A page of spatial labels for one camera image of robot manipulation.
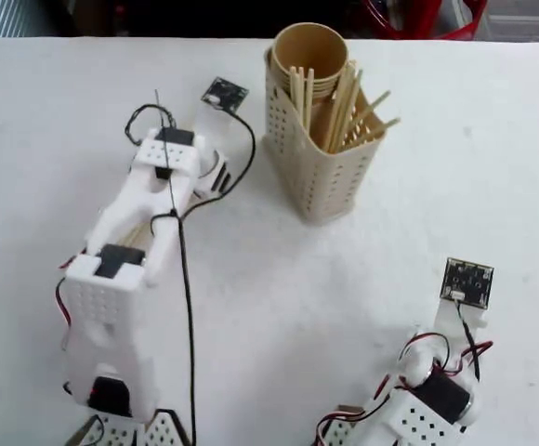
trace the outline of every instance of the black circuit board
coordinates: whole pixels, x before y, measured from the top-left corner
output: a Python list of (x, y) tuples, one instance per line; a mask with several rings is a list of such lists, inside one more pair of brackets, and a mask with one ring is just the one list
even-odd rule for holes
[(236, 113), (248, 94), (246, 88), (217, 77), (202, 96), (202, 101), (212, 107)]
[(440, 298), (459, 301), (472, 307), (489, 307), (494, 268), (448, 258)]

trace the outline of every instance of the wire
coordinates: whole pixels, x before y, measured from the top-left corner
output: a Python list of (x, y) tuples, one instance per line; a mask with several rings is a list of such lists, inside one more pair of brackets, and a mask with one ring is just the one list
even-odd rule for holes
[(100, 415), (94, 415), (94, 416), (96, 416), (96, 421), (98, 421), (100, 423), (100, 426), (99, 426), (100, 435), (99, 435), (99, 437), (97, 439), (95, 439), (91, 443), (85, 444), (84, 446), (96, 446), (104, 438), (104, 423), (102, 422), (102, 419), (100, 418)]
[(460, 305), (461, 304), (459, 302), (456, 302), (457, 314), (459, 316), (459, 319), (462, 321), (462, 325), (464, 325), (464, 332), (466, 333), (466, 339), (470, 345), (468, 352), (472, 353), (472, 360), (474, 361), (474, 375), (476, 376), (476, 379), (480, 381), (480, 363), (478, 360), (479, 353), (476, 349), (476, 344), (474, 343), (474, 337), (472, 336), (472, 333), (470, 332), (470, 327), (468, 327), (466, 321), (464, 320), (464, 316), (462, 316), (462, 310), (460, 309)]
[(131, 144), (133, 144), (134, 146), (139, 146), (141, 144), (141, 139), (134, 139), (131, 136), (131, 125), (133, 124), (133, 122), (136, 119), (138, 119), (138, 116), (144, 110), (147, 110), (147, 109), (156, 109), (160, 113), (164, 113), (166, 115), (166, 119), (168, 120), (168, 124), (171, 127), (177, 127), (177, 122), (175, 121), (175, 118), (173, 118), (172, 113), (170, 111), (168, 111), (167, 109), (165, 109), (162, 105), (160, 105), (160, 104), (144, 104), (144, 105), (142, 105), (141, 107), (139, 107), (137, 110), (135, 110), (133, 112), (133, 114), (129, 118), (129, 121), (127, 121), (127, 124), (125, 125), (125, 135), (129, 138), (129, 140), (131, 141)]
[(215, 198), (211, 198), (211, 199), (206, 200), (204, 202), (199, 202), (197, 204), (194, 204), (192, 207), (190, 207), (185, 212), (185, 214), (183, 214), (183, 216), (182, 216), (183, 219), (187, 218), (189, 216), (189, 214), (191, 212), (193, 212), (195, 209), (197, 209), (198, 207), (202, 207), (202, 206), (204, 206), (206, 204), (209, 204), (209, 203), (218, 202), (218, 201), (222, 200), (224, 197), (226, 197), (229, 193), (231, 193), (234, 190), (234, 188), (236, 188), (238, 186), (238, 184), (241, 182), (241, 180), (244, 178), (244, 176), (247, 174), (247, 172), (251, 168), (251, 164), (253, 163), (253, 160), (255, 159), (255, 155), (256, 155), (255, 132), (251, 128), (251, 125), (249, 125), (241, 116), (239, 116), (238, 114), (236, 114), (236, 113), (234, 113), (234, 112), (232, 112), (230, 110), (226, 110), (226, 109), (217, 109), (217, 110), (225, 112), (228, 116), (231, 116), (232, 118), (236, 119), (249, 132), (249, 135), (251, 136), (251, 154), (249, 155), (249, 161), (247, 162), (247, 164), (244, 167), (241, 174), (239, 176), (237, 176), (237, 178), (234, 180), (234, 182), (230, 185), (230, 187), (228, 189), (226, 189), (226, 191), (224, 193), (222, 193), (221, 195), (219, 195), (219, 196), (217, 196)]
[(398, 361), (401, 360), (403, 355), (406, 353), (407, 348), (411, 344), (413, 344), (416, 341), (420, 341), (422, 339), (425, 339), (427, 337), (432, 337), (432, 336), (440, 337), (441, 339), (443, 339), (443, 341), (445, 341), (445, 347), (447, 348), (447, 355), (445, 356), (445, 362), (441, 366), (442, 369), (445, 369), (445, 367), (447, 367), (447, 363), (449, 362), (449, 359), (451, 357), (452, 348), (451, 348), (451, 346), (449, 344), (449, 339), (447, 338), (447, 336), (445, 334), (441, 334), (441, 333), (437, 333), (437, 332), (426, 332), (426, 333), (417, 334), (416, 336), (414, 336), (412, 339), (410, 339), (408, 342), (406, 342), (406, 345), (401, 349), (401, 353), (400, 353), (400, 356), (398, 357)]
[(323, 441), (322, 435), (322, 425), (328, 421), (345, 421), (347, 423), (359, 423), (360, 421), (366, 420), (370, 416), (374, 415), (379, 409), (381, 409), (386, 402), (389, 401), (389, 395), (385, 397), (383, 401), (379, 403), (377, 407), (372, 409), (370, 412), (362, 411), (358, 413), (350, 412), (332, 412), (324, 416), (321, 421), (317, 424), (315, 429), (315, 441), (314, 446), (325, 446), (325, 441)]
[(67, 326), (71, 327), (72, 317), (70, 316), (69, 311), (65, 307), (65, 304), (63, 303), (63, 299), (61, 298), (60, 287), (63, 282), (65, 282), (64, 277), (57, 283), (57, 286), (55, 287), (55, 298), (57, 299), (57, 305), (59, 305), (59, 309), (61, 310), (61, 313), (63, 314), (63, 317), (65, 318), (65, 321), (67, 322)]
[(373, 400), (376, 400), (377, 398), (379, 398), (379, 395), (381, 395), (381, 392), (385, 388), (385, 385), (389, 382), (389, 378), (390, 378), (389, 374), (386, 374), (383, 377), (381, 384), (379, 384), (379, 387), (377, 388), (375, 394), (373, 395)]
[[(158, 110), (160, 110), (160, 121), (163, 132), (164, 140), (164, 156), (166, 160), (166, 168), (170, 170), (170, 163), (168, 162), (168, 153), (166, 152), (166, 129), (164, 127), (164, 117), (162, 111), (166, 110), (164, 107), (160, 106), (160, 100), (158, 97), (158, 90), (155, 90), (156, 102), (158, 103)], [(170, 112), (167, 112), (166, 117), (169, 120), (169, 125), (176, 126), (174, 120), (171, 121), (172, 115)], [(191, 446), (196, 446), (197, 444), (197, 422), (196, 422), (196, 412), (195, 412), (195, 333), (194, 333), (194, 324), (193, 324), (193, 308), (191, 304), (191, 283), (189, 280), (189, 267), (187, 264), (187, 245), (185, 243), (185, 228), (183, 226), (183, 218), (178, 214), (177, 208), (175, 207), (175, 194), (173, 192), (173, 182), (172, 182), (172, 172), (168, 176), (168, 189), (170, 191), (170, 200), (172, 204), (172, 209), (165, 216), (170, 216), (177, 219), (178, 224), (178, 240), (180, 245), (180, 260), (181, 260), (181, 269), (183, 273), (183, 284), (185, 287), (185, 301), (187, 304), (187, 322), (189, 326), (189, 353), (190, 353), (190, 403), (191, 403)], [(150, 229), (152, 230), (152, 221), (155, 218), (152, 218), (150, 221)]]

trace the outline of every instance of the pen holder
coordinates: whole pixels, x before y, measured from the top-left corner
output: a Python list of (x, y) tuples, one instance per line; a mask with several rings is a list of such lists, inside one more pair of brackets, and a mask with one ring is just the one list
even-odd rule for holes
[[(312, 223), (324, 223), (343, 216), (354, 207), (354, 197), (387, 131), (357, 147), (330, 154), (322, 151), (325, 129), (331, 114), (332, 99), (313, 104), (312, 125), (308, 132), (296, 109), (274, 81), (266, 60), (266, 136), (265, 145), (284, 186), (290, 192), (302, 217)], [(352, 119), (368, 107), (359, 92)], [(346, 144), (362, 138), (371, 128), (383, 123), (374, 113), (353, 128)]]

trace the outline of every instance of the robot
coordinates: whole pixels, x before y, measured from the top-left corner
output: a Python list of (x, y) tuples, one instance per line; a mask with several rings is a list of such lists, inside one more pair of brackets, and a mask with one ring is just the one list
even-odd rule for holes
[(492, 341), (476, 343), (486, 326), (493, 268), (449, 258), (432, 330), (403, 346), (366, 409), (342, 408), (317, 425), (316, 446), (446, 446), (460, 442), (479, 416), (479, 357)]

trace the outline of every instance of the white table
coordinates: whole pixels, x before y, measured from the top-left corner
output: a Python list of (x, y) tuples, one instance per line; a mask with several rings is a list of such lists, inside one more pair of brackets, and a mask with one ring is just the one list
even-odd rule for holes
[[(250, 88), (241, 115), (261, 138), (268, 45), (0, 40), (0, 445), (62, 444), (85, 419), (61, 390), (53, 288), (124, 180), (130, 113), (157, 87), (189, 126), (221, 75)], [(432, 322), (447, 256), (496, 268), (485, 411), (464, 444), (539, 444), (539, 45), (349, 46), (369, 97), (392, 90), (379, 114), (402, 118), (353, 213), (302, 224), (261, 151), (229, 199), (188, 221), (200, 444), (308, 445)], [(232, 126), (236, 169), (247, 138)], [(182, 293), (169, 298), (184, 321)], [(165, 395), (189, 427), (183, 328), (166, 341), (182, 353)]]

